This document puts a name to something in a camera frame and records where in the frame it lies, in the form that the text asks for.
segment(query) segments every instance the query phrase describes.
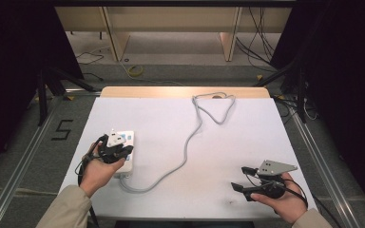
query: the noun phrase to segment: white power strip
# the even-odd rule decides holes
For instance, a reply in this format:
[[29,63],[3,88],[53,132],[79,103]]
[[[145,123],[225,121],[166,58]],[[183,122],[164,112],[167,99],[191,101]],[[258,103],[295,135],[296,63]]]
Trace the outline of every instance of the white power strip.
[[[133,140],[134,140],[133,131],[118,131],[117,134],[125,139],[124,146],[128,146],[128,145],[133,146]],[[117,170],[117,172],[115,172],[114,178],[116,178],[116,179],[129,178],[132,175],[134,151],[135,151],[135,148],[132,151],[132,153],[129,154],[128,157],[126,157],[123,167],[121,167],[119,170]]]

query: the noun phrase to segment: hand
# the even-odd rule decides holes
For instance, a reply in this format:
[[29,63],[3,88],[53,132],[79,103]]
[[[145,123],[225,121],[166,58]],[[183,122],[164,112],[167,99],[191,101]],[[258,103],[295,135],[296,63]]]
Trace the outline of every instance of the hand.
[[[292,181],[289,181],[293,180],[290,174],[283,173],[282,178],[287,180],[285,182],[287,188],[301,194],[298,186]],[[287,191],[279,199],[271,199],[267,196],[256,193],[251,194],[251,198],[255,201],[272,207],[278,213],[278,215],[291,224],[295,223],[298,218],[300,218],[307,211],[304,201]]]
[[[94,154],[98,154],[98,146],[100,144],[101,143],[94,148]],[[123,167],[124,162],[125,159],[120,159],[111,164],[98,160],[90,161],[85,169],[80,187],[86,192],[86,195],[91,198],[99,188],[105,186],[109,180],[111,180],[118,169]]]

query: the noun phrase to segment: beige sleeve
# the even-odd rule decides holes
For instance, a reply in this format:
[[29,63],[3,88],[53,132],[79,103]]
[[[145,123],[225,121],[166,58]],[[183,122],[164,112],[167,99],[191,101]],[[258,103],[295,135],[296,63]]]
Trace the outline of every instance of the beige sleeve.
[[293,224],[293,228],[332,228],[330,223],[316,210],[310,209]]
[[78,186],[66,187],[53,201],[37,227],[86,227],[91,201]]

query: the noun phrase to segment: white tabletop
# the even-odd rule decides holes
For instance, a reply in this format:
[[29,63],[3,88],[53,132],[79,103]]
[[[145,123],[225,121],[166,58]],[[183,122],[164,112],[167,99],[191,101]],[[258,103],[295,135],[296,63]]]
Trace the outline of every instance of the white tabletop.
[[[217,119],[229,100],[200,99]],[[116,219],[257,220],[276,218],[274,211],[247,202],[230,182],[251,186],[242,166],[258,168],[264,160],[298,165],[272,99],[237,99],[224,125],[201,112],[203,125],[188,145],[188,161],[153,190],[132,194],[111,180],[93,197],[97,216]],[[198,125],[191,99],[97,98],[61,190],[77,184],[75,167],[91,143],[111,128],[135,132],[134,170],[127,180],[146,188],[183,160],[186,138]],[[291,172],[316,208],[301,167]]]

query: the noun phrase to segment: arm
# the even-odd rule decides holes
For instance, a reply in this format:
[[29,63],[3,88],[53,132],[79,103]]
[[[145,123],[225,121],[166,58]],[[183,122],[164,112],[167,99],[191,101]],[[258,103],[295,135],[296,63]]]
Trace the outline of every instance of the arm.
[[37,227],[86,227],[90,197],[105,186],[114,173],[124,165],[125,159],[107,164],[91,161],[85,170],[80,187],[66,187],[54,200]]
[[[292,182],[292,177],[288,173],[283,173],[282,178],[287,180],[285,185],[287,188],[301,194],[297,185]],[[304,202],[297,196],[285,192],[279,199],[271,199],[262,194],[251,194],[251,198],[255,201],[263,203],[272,207],[278,215],[280,215],[285,221],[293,224],[295,228],[328,228],[331,225],[325,220],[325,218],[319,214],[315,209],[307,211]]]

